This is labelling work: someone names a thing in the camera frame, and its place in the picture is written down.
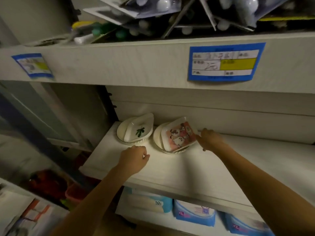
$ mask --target white bowl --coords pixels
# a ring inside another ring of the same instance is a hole
[[[147,139],[153,133],[153,121],[152,113],[132,119],[125,132],[124,142],[134,143]]]
[[[142,139],[140,141],[134,142],[134,143],[128,143],[124,141],[124,137],[125,137],[125,133],[127,130],[127,127],[129,125],[129,123],[131,123],[131,121],[133,119],[136,119],[137,117],[132,117],[132,118],[128,118],[127,120],[123,121],[117,128],[116,130],[116,135],[118,140],[128,146],[133,146],[133,145],[138,145],[139,143],[143,144],[147,139]]]
[[[161,130],[163,147],[168,152],[179,151],[196,143],[198,131],[188,122],[187,117],[181,117]]]
[[[153,133],[153,141],[154,143],[156,144],[156,146],[164,153],[166,154],[170,154],[170,155],[174,155],[174,154],[178,154],[178,153],[182,153],[184,151],[187,150],[187,147],[185,147],[184,149],[180,150],[180,151],[176,151],[176,152],[168,152],[168,151],[165,151],[164,147],[163,147],[163,142],[162,142],[162,137],[161,137],[161,130],[163,129],[163,127],[167,126],[170,122],[167,122],[167,123],[163,123],[161,124],[160,126],[158,126],[154,133]]]

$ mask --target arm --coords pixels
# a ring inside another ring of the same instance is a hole
[[[213,130],[204,129],[197,140],[221,159],[274,234],[315,235],[315,208],[309,202],[235,152]]]
[[[92,236],[117,191],[130,176],[147,164],[149,157],[145,147],[132,146],[122,151],[117,166],[109,171],[50,236]]]

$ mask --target stacked dishes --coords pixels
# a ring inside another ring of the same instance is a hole
[[[152,113],[132,117],[123,121],[117,128],[118,139],[128,145],[137,145],[147,140],[153,132],[154,116]]]
[[[197,130],[188,122],[187,117],[181,117],[158,126],[153,140],[164,153],[178,154],[196,143],[196,133]]]

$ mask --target paper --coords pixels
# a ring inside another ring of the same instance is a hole
[[[190,47],[188,80],[251,80],[265,44]]]
[[[30,78],[53,78],[52,72],[40,53],[13,55],[12,58]]]

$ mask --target left hand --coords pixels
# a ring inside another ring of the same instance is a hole
[[[117,167],[131,176],[142,170],[149,158],[146,147],[132,146],[121,152]]]

